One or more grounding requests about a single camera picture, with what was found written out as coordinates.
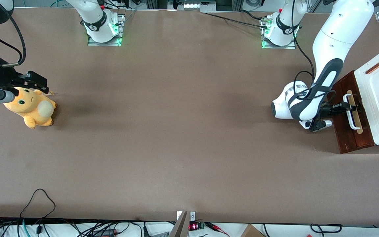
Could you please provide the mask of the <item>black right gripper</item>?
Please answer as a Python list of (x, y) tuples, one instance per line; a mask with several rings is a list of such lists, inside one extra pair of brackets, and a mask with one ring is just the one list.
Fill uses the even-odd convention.
[(19, 91), (15, 87), (29, 89), (29, 85), (31, 85), (36, 94), (50, 94), (47, 78), (34, 71), (28, 71), (28, 85), (25, 85), (25, 81), (19, 77), (20, 73), (16, 72), (13, 67), (1, 67), (2, 63), (6, 63), (6, 61), (0, 59), (0, 90), (18, 95)]

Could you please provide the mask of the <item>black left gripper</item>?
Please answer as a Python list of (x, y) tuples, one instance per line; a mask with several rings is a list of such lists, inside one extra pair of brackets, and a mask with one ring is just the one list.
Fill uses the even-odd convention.
[(345, 114), (346, 112), (356, 111), (356, 106), (351, 106), (349, 102), (340, 102), (335, 105), (324, 102), (319, 110), (320, 119), (331, 118), (338, 114)]

